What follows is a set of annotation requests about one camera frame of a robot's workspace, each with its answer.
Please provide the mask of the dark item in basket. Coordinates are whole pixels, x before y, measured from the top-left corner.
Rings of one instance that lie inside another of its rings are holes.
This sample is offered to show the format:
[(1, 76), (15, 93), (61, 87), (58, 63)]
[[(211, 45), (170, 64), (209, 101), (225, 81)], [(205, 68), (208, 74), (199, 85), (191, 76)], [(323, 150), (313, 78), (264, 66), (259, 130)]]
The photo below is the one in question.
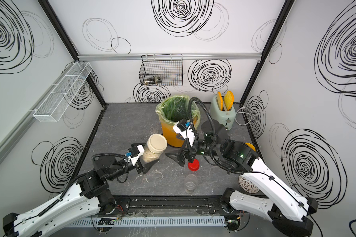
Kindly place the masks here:
[(149, 77), (144, 80), (145, 86), (159, 85), (162, 84), (161, 77)]

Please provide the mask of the green plastic bin liner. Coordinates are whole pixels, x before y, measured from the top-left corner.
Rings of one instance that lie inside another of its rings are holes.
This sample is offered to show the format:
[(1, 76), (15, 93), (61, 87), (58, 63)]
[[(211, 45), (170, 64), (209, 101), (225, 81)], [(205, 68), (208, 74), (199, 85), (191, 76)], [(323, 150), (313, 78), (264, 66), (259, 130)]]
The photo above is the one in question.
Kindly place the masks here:
[(189, 121), (190, 97), (187, 95), (171, 96), (156, 107), (156, 114), (163, 126), (173, 127), (174, 124), (182, 119)]

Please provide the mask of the left yellow toast slice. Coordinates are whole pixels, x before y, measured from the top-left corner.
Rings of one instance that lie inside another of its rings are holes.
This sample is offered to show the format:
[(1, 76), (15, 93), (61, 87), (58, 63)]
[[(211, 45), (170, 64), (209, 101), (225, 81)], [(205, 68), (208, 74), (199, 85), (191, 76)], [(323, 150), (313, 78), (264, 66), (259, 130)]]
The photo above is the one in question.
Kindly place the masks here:
[(220, 111), (223, 111), (223, 97), (220, 91), (217, 92), (217, 105)]

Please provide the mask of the yellow toast slice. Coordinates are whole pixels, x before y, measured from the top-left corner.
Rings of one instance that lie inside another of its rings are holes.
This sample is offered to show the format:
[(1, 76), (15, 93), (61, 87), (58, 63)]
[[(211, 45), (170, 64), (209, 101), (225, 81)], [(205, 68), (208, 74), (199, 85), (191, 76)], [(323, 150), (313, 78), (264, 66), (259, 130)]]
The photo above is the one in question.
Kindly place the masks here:
[(234, 103), (234, 95), (233, 95), (233, 92), (232, 91), (227, 91), (224, 98), (223, 98), (223, 101), (224, 101), (224, 105), (226, 107), (226, 109), (228, 111), (231, 110), (232, 106), (233, 106), (233, 103)]
[(223, 111), (223, 97), (220, 91), (217, 92), (217, 105), (220, 111)]

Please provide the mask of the clear jar with oatmeal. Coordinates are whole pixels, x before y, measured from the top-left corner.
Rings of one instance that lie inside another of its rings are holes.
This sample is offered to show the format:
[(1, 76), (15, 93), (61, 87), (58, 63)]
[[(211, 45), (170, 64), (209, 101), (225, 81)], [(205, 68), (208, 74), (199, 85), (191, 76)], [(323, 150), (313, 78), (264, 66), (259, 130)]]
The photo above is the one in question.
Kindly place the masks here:
[(187, 194), (194, 193), (195, 189), (197, 188), (197, 185), (198, 185), (198, 179), (197, 176), (194, 174), (189, 174), (184, 179), (185, 192)]

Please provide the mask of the red jar lid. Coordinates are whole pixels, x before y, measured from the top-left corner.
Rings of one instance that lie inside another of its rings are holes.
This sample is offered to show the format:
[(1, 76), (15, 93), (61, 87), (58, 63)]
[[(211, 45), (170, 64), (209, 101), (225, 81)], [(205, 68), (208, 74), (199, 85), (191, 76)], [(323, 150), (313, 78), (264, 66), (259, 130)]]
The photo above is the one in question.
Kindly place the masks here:
[(187, 165), (191, 171), (197, 171), (200, 168), (200, 162), (197, 159), (194, 159), (193, 162), (189, 162)]

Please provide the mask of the beige lidded oatmeal jar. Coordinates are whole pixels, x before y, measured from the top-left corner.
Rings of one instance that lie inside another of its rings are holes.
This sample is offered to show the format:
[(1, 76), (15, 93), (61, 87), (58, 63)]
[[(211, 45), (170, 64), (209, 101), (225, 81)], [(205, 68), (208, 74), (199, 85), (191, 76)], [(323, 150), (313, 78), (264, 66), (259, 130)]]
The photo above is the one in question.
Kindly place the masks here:
[(144, 146), (142, 161), (145, 163), (150, 163), (152, 161), (158, 160), (163, 152), (167, 149), (167, 146), (168, 142), (163, 135), (157, 133), (152, 134)]

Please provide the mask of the yellow mug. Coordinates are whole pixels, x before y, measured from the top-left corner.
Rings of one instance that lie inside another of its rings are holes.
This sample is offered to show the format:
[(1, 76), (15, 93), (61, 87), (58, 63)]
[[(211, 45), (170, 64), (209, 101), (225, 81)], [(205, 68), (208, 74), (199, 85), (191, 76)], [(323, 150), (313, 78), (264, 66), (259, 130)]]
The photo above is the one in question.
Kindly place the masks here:
[(256, 148), (251, 143), (245, 143), (252, 151), (256, 152)]

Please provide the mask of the orange trash bin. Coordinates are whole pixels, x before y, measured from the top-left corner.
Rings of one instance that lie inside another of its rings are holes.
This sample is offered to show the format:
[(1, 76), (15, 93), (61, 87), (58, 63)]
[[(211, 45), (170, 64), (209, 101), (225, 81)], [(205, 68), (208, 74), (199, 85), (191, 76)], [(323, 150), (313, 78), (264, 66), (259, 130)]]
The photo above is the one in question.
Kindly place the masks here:
[(177, 137), (177, 133), (173, 130), (173, 126), (176, 121), (171, 120), (160, 120), (163, 136), (167, 139), (167, 142), (172, 147), (180, 148), (184, 141)]

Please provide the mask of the mint green toaster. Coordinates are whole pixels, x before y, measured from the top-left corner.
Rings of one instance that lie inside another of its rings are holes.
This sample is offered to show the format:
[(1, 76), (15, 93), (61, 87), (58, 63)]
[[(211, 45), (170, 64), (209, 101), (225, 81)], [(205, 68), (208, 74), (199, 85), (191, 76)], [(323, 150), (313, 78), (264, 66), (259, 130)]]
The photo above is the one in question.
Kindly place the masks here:
[(218, 107), (217, 96), (214, 96), (210, 105), (209, 113), (212, 119), (218, 121), (219, 124), (224, 125), (226, 130), (232, 129), (236, 117), (236, 110), (234, 106), (232, 106), (229, 111), (226, 110), (226, 107), (224, 107), (224, 110), (221, 111)]

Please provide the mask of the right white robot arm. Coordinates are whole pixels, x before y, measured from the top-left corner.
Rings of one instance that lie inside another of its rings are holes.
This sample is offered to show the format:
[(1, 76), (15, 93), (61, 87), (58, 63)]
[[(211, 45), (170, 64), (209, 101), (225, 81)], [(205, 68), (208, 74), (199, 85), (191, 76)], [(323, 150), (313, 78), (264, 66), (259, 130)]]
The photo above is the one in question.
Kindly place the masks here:
[(288, 237), (309, 237), (313, 222), (309, 216), (317, 212), (318, 203), (295, 192), (278, 178), (264, 163), (259, 154), (244, 142), (232, 140), (224, 125), (214, 121), (202, 124), (204, 138), (193, 132), (189, 121), (182, 119), (173, 126), (177, 137), (183, 140), (182, 147), (167, 157), (184, 166), (193, 162), (196, 155), (213, 156), (217, 166), (224, 166), (227, 172), (235, 168), (236, 173), (250, 181), (264, 196), (253, 195), (250, 191), (239, 192), (227, 188), (220, 198), (220, 204), (227, 213), (245, 211), (263, 217)]

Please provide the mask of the right yellow toast slice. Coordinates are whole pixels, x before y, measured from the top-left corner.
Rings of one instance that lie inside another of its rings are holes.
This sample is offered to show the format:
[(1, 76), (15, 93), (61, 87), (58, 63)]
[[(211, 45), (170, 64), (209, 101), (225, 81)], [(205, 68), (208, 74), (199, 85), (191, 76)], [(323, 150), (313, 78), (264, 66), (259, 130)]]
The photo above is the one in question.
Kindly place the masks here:
[(224, 105), (226, 107), (226, 109), (228, 111), (231, 110), (232, 106), (233, 106), (233, 103), (234, 103), (234, 95), (233, 95), (233, 92), (232, 91), (227, 91), (224, 98), (223, 98), (223, 101), (224, 101)]

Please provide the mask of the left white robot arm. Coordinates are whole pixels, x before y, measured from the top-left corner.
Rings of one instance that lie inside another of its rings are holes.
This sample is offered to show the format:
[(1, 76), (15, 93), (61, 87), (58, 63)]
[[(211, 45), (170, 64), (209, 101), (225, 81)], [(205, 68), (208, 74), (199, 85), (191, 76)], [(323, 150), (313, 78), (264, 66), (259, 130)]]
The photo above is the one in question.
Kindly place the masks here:
[(127, 153), (92, 156), (93, 170), (72, 178), (56, 197), (22, 214), (3, 218), (6, 237), (46, 237), (65, 226), (92, 215), (110, 215), (120, 208), (109, 190), (109, 181), (136, 170), (146, 174), (157, 162), (143, 143), (135, 143)]

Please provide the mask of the patterned white bowl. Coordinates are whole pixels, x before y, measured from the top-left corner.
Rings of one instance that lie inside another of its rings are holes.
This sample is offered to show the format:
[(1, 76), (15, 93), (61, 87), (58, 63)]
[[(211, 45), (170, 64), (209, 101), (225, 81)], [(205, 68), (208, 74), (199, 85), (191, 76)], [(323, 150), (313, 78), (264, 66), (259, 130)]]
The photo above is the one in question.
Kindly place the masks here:
[(241, 189), (249, 194), (256, 194), (260, 191), (252, 181), (242, 175), (239, 175), (238, 182)]

